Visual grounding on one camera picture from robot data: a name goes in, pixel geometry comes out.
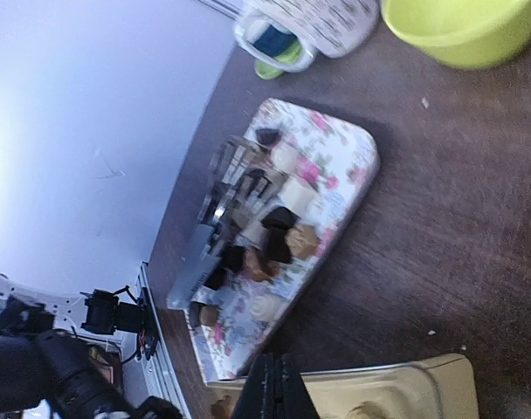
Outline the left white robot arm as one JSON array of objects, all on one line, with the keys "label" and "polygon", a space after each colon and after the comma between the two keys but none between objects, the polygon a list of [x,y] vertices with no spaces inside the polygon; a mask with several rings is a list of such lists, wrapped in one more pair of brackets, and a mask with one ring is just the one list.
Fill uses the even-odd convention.
[{"label": "left white robot arm", "polygon": [[[133,304],[120,302],[126,292]],[[98,335],[115,331],[135,333],[135,352],[121,364],[155,353],[156,324],[147,288],[139,297],[123,287],[117,292],[94,290],[84,294],[86,319],[80,328]],[[34,409],[46,401],[60,418],[184,418],[169,401],[149,396],[132,406],[97,368],[87,342],[72,331],[54,328],[59,304],[0,292],[0,415]]]}]

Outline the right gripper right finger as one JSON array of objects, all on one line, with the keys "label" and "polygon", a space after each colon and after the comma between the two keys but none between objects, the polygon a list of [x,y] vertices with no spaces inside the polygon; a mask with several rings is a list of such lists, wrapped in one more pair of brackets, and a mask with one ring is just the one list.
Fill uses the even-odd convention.
[{"label": "right gripper right finger", "polygon": [[274,371],[274,418],[319,419],[320,416],[307,391],[300,371],[289,354],[275,361]]}]

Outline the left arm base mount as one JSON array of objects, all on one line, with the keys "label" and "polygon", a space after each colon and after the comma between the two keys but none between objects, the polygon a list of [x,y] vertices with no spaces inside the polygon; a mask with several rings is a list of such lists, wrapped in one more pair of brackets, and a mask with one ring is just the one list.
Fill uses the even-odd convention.
[{"label": "left arm base mount", "polygon": [[133,358],[148,361],[153,357],[159,333],[147,287],[143,286],[137,297],[128,286],[117,292],[96,289],[85,296],[87,311],[86,320],[80,326],[82,329],[98,335],[112,335],[117,331],[134,333],[135,352],[123,364]]}]

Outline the metal tongs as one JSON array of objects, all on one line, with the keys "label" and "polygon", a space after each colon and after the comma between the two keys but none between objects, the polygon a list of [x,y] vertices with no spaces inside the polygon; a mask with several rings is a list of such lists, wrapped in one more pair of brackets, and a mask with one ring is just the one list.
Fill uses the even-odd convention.
[{"label": "metal tongs", "polygon": [[263,162],[270,151],[256,141],[232,136],[212,156],[208,191],[184,252],[181,270],[167,297],[168,309],[186,309],[218,267],[221,253],[232,240],[232,213],[252,184],[247,173]]}]

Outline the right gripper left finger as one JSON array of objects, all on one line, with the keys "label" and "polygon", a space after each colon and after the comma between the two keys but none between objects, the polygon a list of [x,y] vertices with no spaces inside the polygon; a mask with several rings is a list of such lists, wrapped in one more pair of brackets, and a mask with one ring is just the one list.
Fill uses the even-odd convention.
[{"label": "right gripper left finger", "polygon": [[275,361],[271,354],[258,355],[232,412],[232,419],[266,419],[275,414]]}]

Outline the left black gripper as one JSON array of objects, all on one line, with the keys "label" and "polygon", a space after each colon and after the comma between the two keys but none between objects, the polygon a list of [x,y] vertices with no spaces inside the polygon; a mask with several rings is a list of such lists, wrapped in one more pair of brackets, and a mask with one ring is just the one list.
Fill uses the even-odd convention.
[{"label": "left black gripper", "polygon": [[181,418],[150,396],[133,407],[90,361],[86,345],[60,331],[35,338],[0,335],[0,414],[42,401],[61,418]]}]

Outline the bear print tin lid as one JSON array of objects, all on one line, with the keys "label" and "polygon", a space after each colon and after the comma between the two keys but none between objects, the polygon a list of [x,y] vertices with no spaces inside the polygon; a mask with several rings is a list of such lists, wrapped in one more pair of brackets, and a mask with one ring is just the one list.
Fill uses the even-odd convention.
[{"label": "bear print tin lid", "polygon": [[[472,364],[461,354],[422,361],[301,373],[320,418],[476,418]],[[212,408],[231,418],[246,377],[217,381]]]}]

